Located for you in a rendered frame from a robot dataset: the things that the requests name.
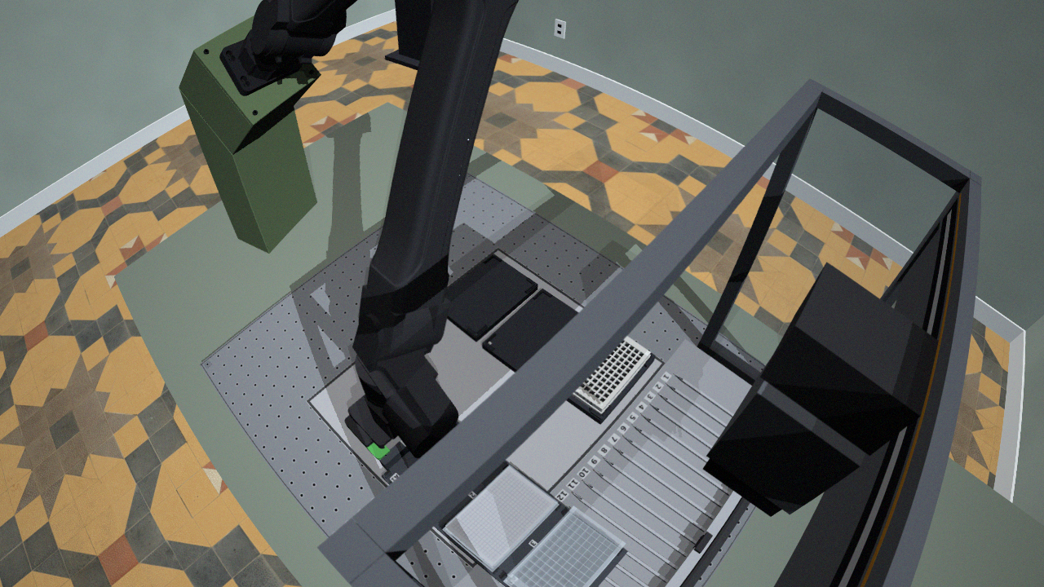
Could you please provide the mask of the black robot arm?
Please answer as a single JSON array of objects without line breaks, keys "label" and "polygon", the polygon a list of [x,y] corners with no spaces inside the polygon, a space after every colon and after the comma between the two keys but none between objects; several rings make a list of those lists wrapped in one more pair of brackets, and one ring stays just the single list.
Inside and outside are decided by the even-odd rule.
[{"label": "black robot arm", "polygon": [[[219,56],[240,95],[289,77],[313,56],[328,55],[346,27],[346,10],[356,1],[259,3],[250,34]],[[374,421],[389,438],[400,437],[414,457],[424,456],[458,422],[458,409],[425,355],[446,329],[453,225],[493,70],[518,2],[434,0],[396,155],[387,216],[362,285],[353,343],[356,373],[367,398],[384,405],[367,401]]]}]

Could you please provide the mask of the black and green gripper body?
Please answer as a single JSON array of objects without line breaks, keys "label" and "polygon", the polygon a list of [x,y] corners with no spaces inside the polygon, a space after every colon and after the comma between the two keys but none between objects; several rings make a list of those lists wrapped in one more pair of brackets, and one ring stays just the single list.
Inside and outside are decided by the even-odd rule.
[{"label": "black and green gripper body", "polygon": [[388,437],[387,432],[381,430],[372,415],[370,415],[367,401],[380,408],[383,408],[384,405],[376,404],[366,398],[366,395],[362,396],[355,404],[349,406],[349,417],[345,417],[345,423],[349,427],[349,430],[353,431],[366,447],[372,443],[376,443],[379,448],[385,448],[384,446],[392,441],[392,438]]}]

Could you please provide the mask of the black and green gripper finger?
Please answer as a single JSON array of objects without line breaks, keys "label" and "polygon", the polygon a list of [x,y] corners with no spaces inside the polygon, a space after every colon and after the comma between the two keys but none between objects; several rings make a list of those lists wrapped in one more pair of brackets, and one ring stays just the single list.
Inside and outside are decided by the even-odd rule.
[{"label": "black and green gripper finger", "polygon": [[365,448],[367,448],[367,450],[370,451],[370,453],[373,454],[373,456],[378,457],[378,460],[381,460],[381,457],[385,457],[389,453],[389,448],[387,448],[387,445],[385,445],[384,447],[385,448],[379,448],[376,445],[376,443],[372,443],[370,444],[369,447]]}]

